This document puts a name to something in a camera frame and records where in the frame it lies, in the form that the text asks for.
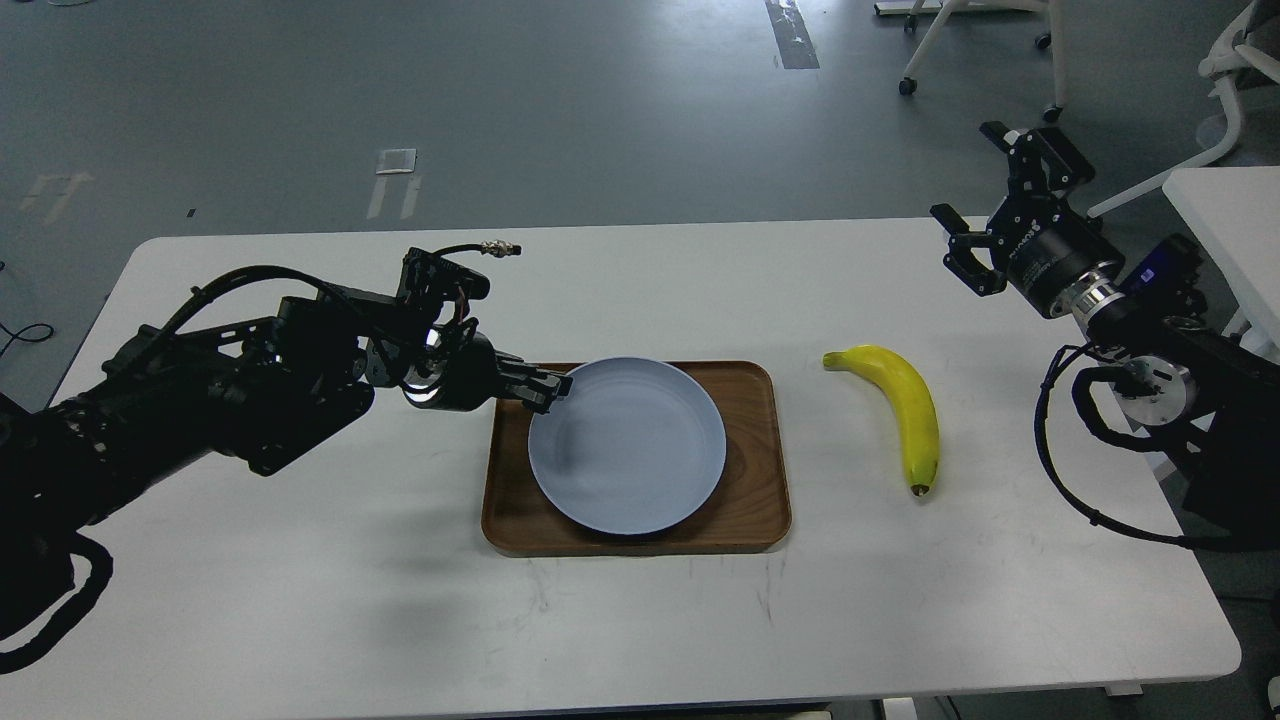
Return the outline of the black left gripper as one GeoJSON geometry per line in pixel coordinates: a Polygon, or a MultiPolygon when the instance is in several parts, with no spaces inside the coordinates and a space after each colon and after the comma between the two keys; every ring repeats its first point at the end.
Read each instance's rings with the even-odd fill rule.
{"type": "Polygon", "coordinates": [[[413,407],[460,413],[499,398],[517,401],[535,414],[547,414],[557,395],[570,393],[572,382],[564,372],[497,350],[477,332],[452,345],[425,378],[404,379],[404,398],[413,407]]]}

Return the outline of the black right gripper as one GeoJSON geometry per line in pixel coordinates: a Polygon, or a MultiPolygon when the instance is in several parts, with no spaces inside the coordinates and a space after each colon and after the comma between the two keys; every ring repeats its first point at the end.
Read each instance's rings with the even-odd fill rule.
{"type": "Polygon", "coordinates": [[[1123,255],[1069,204],[1094,167],[1057,127],[1014,129],[998,120],[979,132],[1007,161],[1006,193],[988,231],[975,231],[950,205],[929,208],[947,234],[943,265],[984,297],[1009,283],[1046,319],[1065,311],[1060,296],[1088,272],[1114,278],[1123,255]]]}

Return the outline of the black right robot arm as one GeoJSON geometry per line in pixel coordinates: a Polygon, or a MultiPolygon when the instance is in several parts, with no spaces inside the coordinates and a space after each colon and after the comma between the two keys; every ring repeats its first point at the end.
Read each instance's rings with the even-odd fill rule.
{"type": "Polygon", "coordinates": [[[1277,438],[1277,365],[1208,329],[1197,288],[1202,256],[1171,234],[1124,273],[1124,256],[1068,195],[1094,168],[1053,127],[980,133],[1007,160],[1007,192],[975,231],[947,204],[931,215],[948,237],[945,266],[979,296],[1014,287],[1043,318],[1073,318],[1085,342],[1050,364],[1036,405],[1039,460],[1059,493],[1092,524],[1185,550],[1254,552],[1277,547],[1277,469],[1261,454],[1277,438]],[[1047,445],[1051,392],[1068,364],[1088,355],[1071,401],[1106,445],[1162,454],[1185,477],[1183,506],[1219,536],[1165,536],[1084,503],[1061,480],[1047,445]]]}

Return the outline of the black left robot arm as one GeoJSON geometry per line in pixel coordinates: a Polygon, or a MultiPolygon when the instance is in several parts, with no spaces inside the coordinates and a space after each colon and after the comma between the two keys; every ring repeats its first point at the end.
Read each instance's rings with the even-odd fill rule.
{"type": "Polygon", "coordinates": [[[379,388],[466,413],[492,398],[545,414],[563,372],[497,350],[470,314],[489,279],[456,247],[411,249],[392,295],[252,265],[142,325],[95,387],[37,413],[3,400],[3,671],[42,659],[97,603],[113,556],[83,529],[210,455],[269,477],[358,420],[379,388]]]}

